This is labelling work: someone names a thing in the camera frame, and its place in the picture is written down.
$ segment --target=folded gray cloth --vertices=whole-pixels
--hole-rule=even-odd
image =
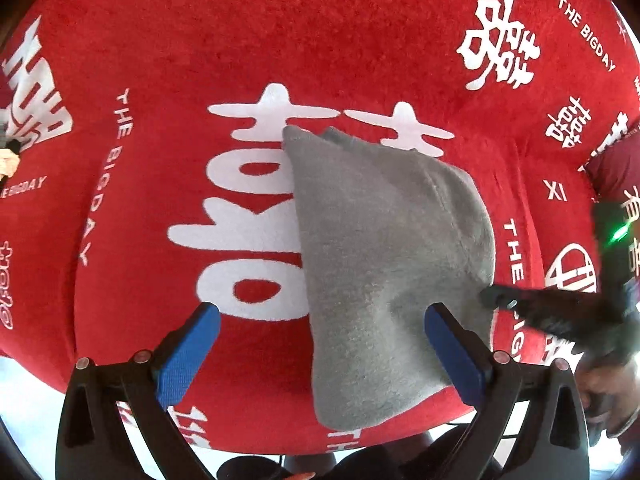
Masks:
[[[479,291],[495,270],[489,215],[471,177],[416,151],[334,128],[284,129],[314,339],[318,421],[376,426],[449,384],[423,332],[443,302],[488,343]]]

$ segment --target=person's hand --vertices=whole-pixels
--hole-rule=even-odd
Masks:
[[[575,381],[585,410],[590,404],[589,394],[606,394],[615,397],[614,407],[607,420],[608,436],[615,437],[623,433],[638,416],[640,373],[634,360],[624,367],[592,368],[585,359],[582,359],[575,371]]]

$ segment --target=green light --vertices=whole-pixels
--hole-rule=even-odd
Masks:
[[[617,242],[618,240],[622,240],[629,232],[629,224],[624,224],[620,229],[618,229],[613,236],[611,237],[612,242]]]

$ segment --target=gray cloth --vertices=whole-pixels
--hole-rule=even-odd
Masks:
[[[443,302],[488,343],[479,291],[495,270],[489,215],[471,177],[416,151],[329,128],[284,129],[314,339],[318,421],[369,428],[449,383],[423,332]]]

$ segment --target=blue gripper pad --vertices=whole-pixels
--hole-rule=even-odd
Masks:
[[[462,402],[478,409],[492,376],[489,349],[475,333],[462,328],[442,303],[427,308],[424,332]]]
[[[164,410],[180,403],[220,333],[220,311],[201,303],[187,322],[154,352],[156,398]]]

